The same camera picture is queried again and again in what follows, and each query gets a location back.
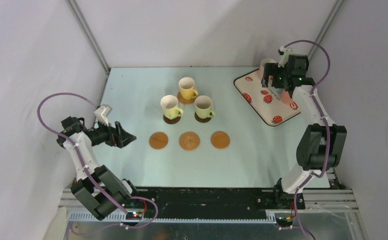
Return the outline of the light wooden coaster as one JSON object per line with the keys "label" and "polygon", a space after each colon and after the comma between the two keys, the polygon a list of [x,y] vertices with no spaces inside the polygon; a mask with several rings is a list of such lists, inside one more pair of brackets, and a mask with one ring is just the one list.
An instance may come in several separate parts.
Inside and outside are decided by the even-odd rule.
{"label": "light wooden coaster", "polygon": [[161,150],[168,145],[169,138],[164,132],[155,132],[149,138],[149,145],[155,150]]}
{"label": "light wooden coaster", "polygon": [[230,143],[230,136],[224,131],[216,131],[211,135],[210,142],[216,149],[225,149]]}

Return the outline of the dark wooden coaster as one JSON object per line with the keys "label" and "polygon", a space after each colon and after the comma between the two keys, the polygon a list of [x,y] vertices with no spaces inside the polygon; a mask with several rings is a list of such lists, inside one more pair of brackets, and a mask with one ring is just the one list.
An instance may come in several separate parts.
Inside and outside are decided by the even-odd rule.
{"label": "dark wooden coaster", "polygon": [[167,123],[169,125],[173,125],[173,124],[178,123],[181,120],[181,117],[177,116],[177,117],[175,117],[173,119],[169,119],[165,115],[163,115],[163,120],[164,120],[165,123]]}
{"label": "dark wooden coaster", "polygon": [[209,121],[212,119],[212,117],[200,118],[200,117],[197,115],[196,112],[194,113],[194,118],[195,118],[199,123],[207,123],[207,122],[209,122]]}

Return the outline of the yellow-green mug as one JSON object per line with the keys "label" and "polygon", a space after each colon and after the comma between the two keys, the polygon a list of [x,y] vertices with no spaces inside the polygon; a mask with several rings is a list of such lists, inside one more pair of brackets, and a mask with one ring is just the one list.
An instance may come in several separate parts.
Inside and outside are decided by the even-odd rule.
{"label": "yellow-green mug", "polygon": [[162,97],[160,106],[163,110],[163,115],[169,120],[176,119],[184,114],[184,110],[179,107],[178,98],[174,95]]}

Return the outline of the woven rattan coaster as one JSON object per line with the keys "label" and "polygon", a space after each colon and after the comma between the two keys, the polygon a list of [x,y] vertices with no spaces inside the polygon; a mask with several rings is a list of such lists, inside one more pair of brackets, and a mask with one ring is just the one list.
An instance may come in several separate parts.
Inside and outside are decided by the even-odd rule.
{"label": "woven rattan coaster", "polygon": [[177,99],[178,101],[181,103],[181,104],[184,104],[184,105],[190,105],[190,104],[193,104],[196,100],[196,96],[194,98],[191,98],[191,99],[185,99],[183,98],[182,94],[180,92],[177,93]]}
{"label": "woven rattan coaster", "polygon": [[179,137],[179,145],[185,151],[192,151],[199,147],[200,137],[192,131],[184,132]]}

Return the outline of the yellow mug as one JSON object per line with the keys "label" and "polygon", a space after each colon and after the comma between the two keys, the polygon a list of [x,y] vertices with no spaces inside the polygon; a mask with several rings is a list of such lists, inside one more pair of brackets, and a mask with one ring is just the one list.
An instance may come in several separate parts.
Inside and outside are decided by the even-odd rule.
{"label": "yellow mug", "polygon": [[199,95],[196,90],[195,80],[191,77],[183,77],[178,82],[179,92],[186,100],[192,99]]}

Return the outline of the green mug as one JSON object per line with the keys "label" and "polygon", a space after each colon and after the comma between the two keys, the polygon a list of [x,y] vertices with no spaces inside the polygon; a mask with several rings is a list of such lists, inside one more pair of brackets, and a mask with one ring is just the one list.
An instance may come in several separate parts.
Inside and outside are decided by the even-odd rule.
{"label": "green mug", "polygon": [[198,96],[195,101],[195,113],[200,119],[213,118],[216,113],[212,109],[213,101],[206,95]]}

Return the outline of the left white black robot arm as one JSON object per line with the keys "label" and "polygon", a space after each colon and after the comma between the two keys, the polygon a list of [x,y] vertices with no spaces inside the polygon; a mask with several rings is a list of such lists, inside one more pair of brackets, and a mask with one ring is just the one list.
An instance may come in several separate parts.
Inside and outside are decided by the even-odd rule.
{"label": "left white black robot arm", "polygon": [[99,123],[97,128],[86,128],[83,117],[69,116],[61,125],[63,131],[56,141],[69,152],[76,169],[76,183],[70,188],[74,197],[100,221],[119,206],[138,206],[140,194],[132,182],[120,180],[105,165],[99,165],[93,151],[100,144],[122,149],[136,136],[125,131],[118,121],[115,126]]}

